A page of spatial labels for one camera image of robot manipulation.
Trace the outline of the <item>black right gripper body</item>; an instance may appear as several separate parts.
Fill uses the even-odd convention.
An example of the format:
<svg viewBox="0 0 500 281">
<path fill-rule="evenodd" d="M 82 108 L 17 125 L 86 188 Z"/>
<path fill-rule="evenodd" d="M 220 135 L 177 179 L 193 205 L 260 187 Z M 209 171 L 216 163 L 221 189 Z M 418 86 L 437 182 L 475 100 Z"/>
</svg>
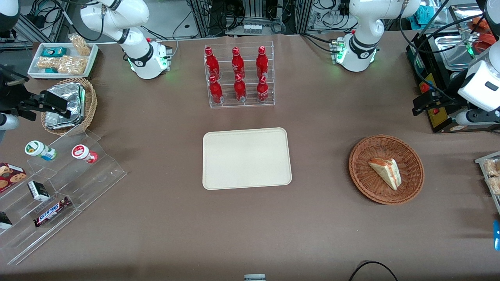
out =
<svg viewBox="0 0 500 281">
<path fill-rule="evenodd" d="M 0 78 L 0 110 L 1 113 L 12 114 L 29 121 L 36 120 L 36 113 L 40 109 L 40 94 L 33 94 L 24 86 L 29 78 L 12 74 L 1 74 Z"/>
</svg>

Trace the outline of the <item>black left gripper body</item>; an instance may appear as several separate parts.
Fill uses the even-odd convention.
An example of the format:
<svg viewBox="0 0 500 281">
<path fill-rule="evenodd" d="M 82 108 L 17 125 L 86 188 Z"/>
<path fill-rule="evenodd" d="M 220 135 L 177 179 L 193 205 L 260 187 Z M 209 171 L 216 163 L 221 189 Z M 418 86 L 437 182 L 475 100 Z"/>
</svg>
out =
<svg viewBox="0 0 500 281">
<path fill-rule="evenodd" d="M 436 106 L 438 108 L 434 109 L 434 114 L 439 113 L 441 110 L 441 107 L 452 107 L 454 110 L 466 107 L 468 104 L 468 101 L 460 96 L 458 94 L 458 90 L 446 90 L 443 91 L 445 95 L 439 91 L 436 90 L 430 90 L 434 91 L 434 95 L 436 96 L 436 103 L 432 106 Z"/>
</svg>

